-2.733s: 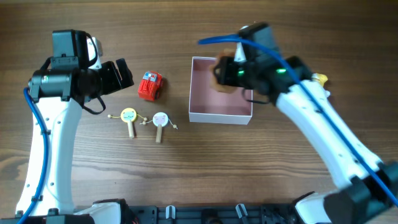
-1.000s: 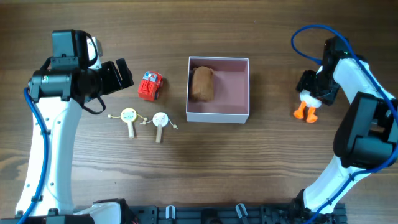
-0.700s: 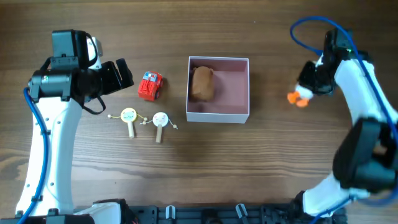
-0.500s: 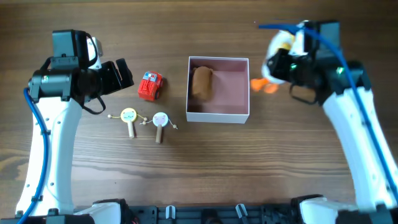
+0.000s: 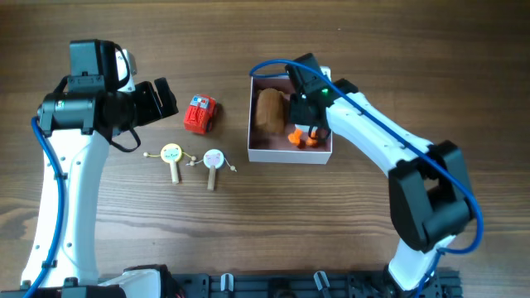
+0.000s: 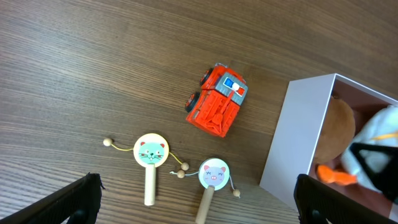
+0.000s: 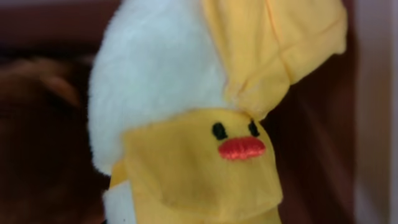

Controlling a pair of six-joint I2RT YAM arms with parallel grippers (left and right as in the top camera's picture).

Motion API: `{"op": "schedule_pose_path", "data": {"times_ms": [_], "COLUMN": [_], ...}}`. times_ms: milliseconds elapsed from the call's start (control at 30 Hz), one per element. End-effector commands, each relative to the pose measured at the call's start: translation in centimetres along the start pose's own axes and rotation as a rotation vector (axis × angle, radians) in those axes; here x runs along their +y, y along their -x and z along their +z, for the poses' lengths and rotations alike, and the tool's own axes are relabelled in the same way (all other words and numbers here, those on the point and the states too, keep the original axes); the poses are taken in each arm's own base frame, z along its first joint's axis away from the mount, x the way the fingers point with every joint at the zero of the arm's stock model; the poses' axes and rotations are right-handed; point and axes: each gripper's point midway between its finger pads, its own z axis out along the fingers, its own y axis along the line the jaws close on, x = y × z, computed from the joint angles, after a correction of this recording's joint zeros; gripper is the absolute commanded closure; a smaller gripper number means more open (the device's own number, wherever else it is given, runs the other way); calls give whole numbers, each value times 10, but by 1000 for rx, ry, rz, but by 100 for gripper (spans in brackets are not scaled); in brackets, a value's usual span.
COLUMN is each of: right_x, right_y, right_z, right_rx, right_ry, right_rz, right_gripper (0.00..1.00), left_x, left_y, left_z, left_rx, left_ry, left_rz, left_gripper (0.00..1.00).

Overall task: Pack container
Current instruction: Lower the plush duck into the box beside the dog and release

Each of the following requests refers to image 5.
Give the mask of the white plush duck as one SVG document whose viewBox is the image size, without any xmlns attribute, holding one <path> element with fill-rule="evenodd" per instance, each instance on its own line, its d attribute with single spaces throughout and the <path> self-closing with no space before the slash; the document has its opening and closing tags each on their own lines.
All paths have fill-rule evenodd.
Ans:
<svg viewBox="0 0 530 298">
<path fill-rule="evenodd" d="M 288 141 L 296 147 L 318 147 L 316 130 L 310 131 L 310 127 L 306 125 L 296 124 L 294 132 L 288 135 Z"/>
</svg>

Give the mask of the red toy fire truck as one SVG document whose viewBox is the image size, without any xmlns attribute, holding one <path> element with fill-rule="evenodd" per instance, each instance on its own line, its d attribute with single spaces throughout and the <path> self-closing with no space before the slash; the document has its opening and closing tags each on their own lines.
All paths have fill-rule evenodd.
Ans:
<svg viewBox="0 0 530 298">
<path fill-rule="evenodd" d="M 185 130 L 205 135 L 213 127 L 217 110 L 218 104 L 214 98 L 205 94 L 195 95 L 185 112 L 183 121 Z"/>
</svg>

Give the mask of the brown plush toy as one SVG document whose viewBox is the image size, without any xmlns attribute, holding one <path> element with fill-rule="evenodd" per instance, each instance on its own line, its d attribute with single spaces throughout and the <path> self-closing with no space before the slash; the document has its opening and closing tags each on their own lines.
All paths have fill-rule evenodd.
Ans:
<svg viewBox="0 0 530 298">
<path fill-rule="evenodd" d="M 265 133 L 283 134 L 285 130 L 284 93 L 267 88 L 258 91 L 254 126 Z"/>
</svg>

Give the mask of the pink cardboard box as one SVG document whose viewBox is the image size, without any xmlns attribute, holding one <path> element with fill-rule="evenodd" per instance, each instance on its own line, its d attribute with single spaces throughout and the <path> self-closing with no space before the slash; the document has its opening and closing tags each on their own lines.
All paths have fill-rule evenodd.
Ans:
<svg viewBox="0 0 530 298">
<path fill-rule="evenodd" d="M 265 132 L 255 126 L 258 115 L 258 94 L 265 89 L 275 89 L 283 97 L 283 133 Z M 306 132 L 296 147 L 288 141 L 288 135 L 296 131 L 290 121 L 290 96 L 294 88 L 287 75 L 272 78 L 252 78 L 248 120 L 248 159 L 251 162 L 317 164 L 325 165 L 333 152 L 334 133 L 317 147 L 307 147 Z"/>
</svg>

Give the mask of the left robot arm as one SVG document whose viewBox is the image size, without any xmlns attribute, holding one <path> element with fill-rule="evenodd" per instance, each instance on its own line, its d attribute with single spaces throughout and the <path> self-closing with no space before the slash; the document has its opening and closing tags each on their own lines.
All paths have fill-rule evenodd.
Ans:
<svg viewBox="0 0 530 298">
<path fill-rule="evenodd" d="M 101 281 L 94 231 L 99 185 L 115 137 L 177 113 L 165 79 L 135 83 L 133 58 L 98 39 L 70 43 L 70 73 L 31 120 L 44 154 L 36 236 L 14 297 L 174 297 L 164 265 Z"/>
</svg>

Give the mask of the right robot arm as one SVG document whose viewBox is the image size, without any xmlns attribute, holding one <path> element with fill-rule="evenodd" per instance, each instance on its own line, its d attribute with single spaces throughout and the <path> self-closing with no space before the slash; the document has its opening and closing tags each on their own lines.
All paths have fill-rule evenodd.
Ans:
<svg viewBox="0 0 530 298">
<path fill-rule="evenodd" d="M 285 70 L 295 89 L 291 120 L 316 141 L 322 133 L 342 136 L 387 176 L 400 237 L 387 274 L 396 292 L 420 296 L 456 236 L 472 220 L 483 223 L 460 149 L 399 127 L 347 79 L 332 81 L 311 53 L 288 61 Z"/>
</svg>

